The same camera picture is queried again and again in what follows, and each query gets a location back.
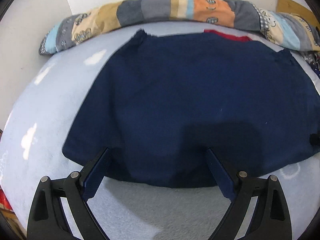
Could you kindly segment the navy work jacket red collar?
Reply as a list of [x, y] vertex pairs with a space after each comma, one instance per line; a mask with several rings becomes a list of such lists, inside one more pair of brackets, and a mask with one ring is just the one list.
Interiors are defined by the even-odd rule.
[[319, 152], [319, 94], [287, 50], [214, 33], [138, 31], [105, 63], [62, 148], [104, 175], [153, 186], [216, 184], [206, 150], [252, 176]]

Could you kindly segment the dark patterned pillow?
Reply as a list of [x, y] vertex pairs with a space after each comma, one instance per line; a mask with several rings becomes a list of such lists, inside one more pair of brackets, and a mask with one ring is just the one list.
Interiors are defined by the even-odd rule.
[[303, 59], [309, 64], [315, 74], [320, 77], [320, 53], [319, 51], [300, 52]]

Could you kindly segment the striped patchwork rolled quilt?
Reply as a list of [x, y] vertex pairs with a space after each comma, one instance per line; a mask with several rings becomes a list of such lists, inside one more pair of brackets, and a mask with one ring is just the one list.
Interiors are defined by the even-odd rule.
[[195, 21], [262, 33], [296, 51], [319, 51], [319, 32], [305, 18], [260, 9], [243, 0], [123, 0], [63, 19], [43, 38], [40, 55], [53, 55], [111, 31], [142, 23]]

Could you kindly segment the light blue cloud bed sheet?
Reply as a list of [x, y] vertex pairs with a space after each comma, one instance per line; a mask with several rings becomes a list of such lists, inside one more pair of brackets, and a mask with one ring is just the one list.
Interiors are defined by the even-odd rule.
[[[1, 138], [1, 187], [26, 229], [42, 177], [81, 166], [62, 154], [70, 126], [103, 64], [138, 30], [157, 36], [200, 33], [204, 23], [136, 25], [54, 55], [18, 98]], [[88, 201], [110, 239], [208, 239], [229, 207], [218, 187], [169, 189], [104, 178]]]

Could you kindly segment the red object beside bed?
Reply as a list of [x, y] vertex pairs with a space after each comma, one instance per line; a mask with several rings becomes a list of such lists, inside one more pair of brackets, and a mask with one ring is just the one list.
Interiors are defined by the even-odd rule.
[[7, 211], [10, 211], [12, 212], [13, 209], [6, 197], [6, 195], [4, 194], [3, 190], [0, 189], [0, 208], [3, 209], [3, 210], [7, 210]]

